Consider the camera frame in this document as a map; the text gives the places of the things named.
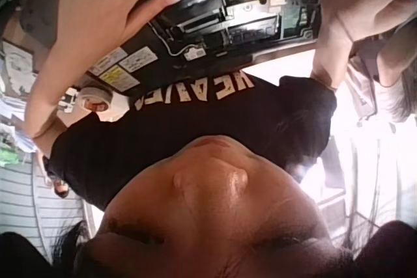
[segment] white lettering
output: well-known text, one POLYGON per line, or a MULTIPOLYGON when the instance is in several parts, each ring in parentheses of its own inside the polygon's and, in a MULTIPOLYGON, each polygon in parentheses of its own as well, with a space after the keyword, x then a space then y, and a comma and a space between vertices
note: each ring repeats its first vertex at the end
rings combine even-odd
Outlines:
POLYGON ((191 84, 195 95, 200 101, 207 101, 207 91, 209 89, 209 80, 206 78, 198 79, 194 84, 191 84))
POLYGON ((233 86, 232 79, 230 78, 229 75, 224 75, 222 77, 218 77, 214 79, 215 85, 219 85, 221 83, 224 84, 224 89, 216 93, 218 100, 221 100, 236 92, 235 87, 233 86))
POLYGON ((167 95, 165 97, 165 104, 171 104, 172 85, 168 86, 167 95))
POLYGON ((239 91, 246 89, 246 86, 249 88, 254 88, 255 85, 250 81, 249 77, 243 71, 233 73, 233 75, 235 77, 239 91))
POLYGON ((178 90, 178 94, 180 96, 180 101, 181 102, 190 102, 191 97, 190 97, 190 94, 188 94, 187 88, 185 87, 184 83, 178 83, 175 86, 178 90))
POLYGON ((140 99, 139 99, 139 100, 135 103, 136 110, 141 111, 144 103, 145 103, 145 97, 140 98, 140 99))
POLYGON ((145 105, 156 104, 158 102, 164 102, 164 98, 162 98, 162 89, 154 90, 148 95, 152 95, 151 98, 145 99, 145 105))

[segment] laptop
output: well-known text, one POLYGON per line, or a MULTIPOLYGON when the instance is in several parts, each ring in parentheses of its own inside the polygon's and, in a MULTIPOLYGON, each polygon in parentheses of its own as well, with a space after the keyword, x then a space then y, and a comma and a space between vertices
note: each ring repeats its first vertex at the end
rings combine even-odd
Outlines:
MULTIPOLYGON (((46 47, 56 39, 58 0, 28 0, 21 25, 46 47)), ((137 98, 186 78, 219 76, 254 57, 313 43, 321 0, 181 0, 88 74, 137 98)))

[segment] tape roll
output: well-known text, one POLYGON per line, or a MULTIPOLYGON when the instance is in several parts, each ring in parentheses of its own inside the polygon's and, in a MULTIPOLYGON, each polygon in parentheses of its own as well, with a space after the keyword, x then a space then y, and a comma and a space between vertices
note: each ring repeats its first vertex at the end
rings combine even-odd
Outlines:
POLYGON ((84 88, 78 94, 79 105, 90 112, 106 112, 110 109, 112 100, 112 94, 95 87, 84 88))

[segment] lip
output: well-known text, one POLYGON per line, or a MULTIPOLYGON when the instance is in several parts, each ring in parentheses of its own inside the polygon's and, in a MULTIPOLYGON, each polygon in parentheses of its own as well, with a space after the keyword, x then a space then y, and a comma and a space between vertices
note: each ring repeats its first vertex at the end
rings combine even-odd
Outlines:
POLYGON ((216 138, 216 137, 211 137, 211 138, 205 138, 201 141, 199 141, 198 143, 196 143, 195 145, 193 145, 194 148, 197 148, 199 146, 206 146, 206 145, 216 145, 216 146, 220 146, 222 148, 230 148, 229 143, 227 143, 226 141, 216 138))

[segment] yellow sticker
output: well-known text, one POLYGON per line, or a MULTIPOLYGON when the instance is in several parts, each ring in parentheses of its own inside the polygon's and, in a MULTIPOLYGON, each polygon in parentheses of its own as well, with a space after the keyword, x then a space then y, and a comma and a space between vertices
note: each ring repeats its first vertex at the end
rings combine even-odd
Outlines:
POLYGON ((124 92, 140 84, 137 79, 124 71, 118 65, 115 65, 106 73, 102 74, 100 79, 121 92, 124 92))

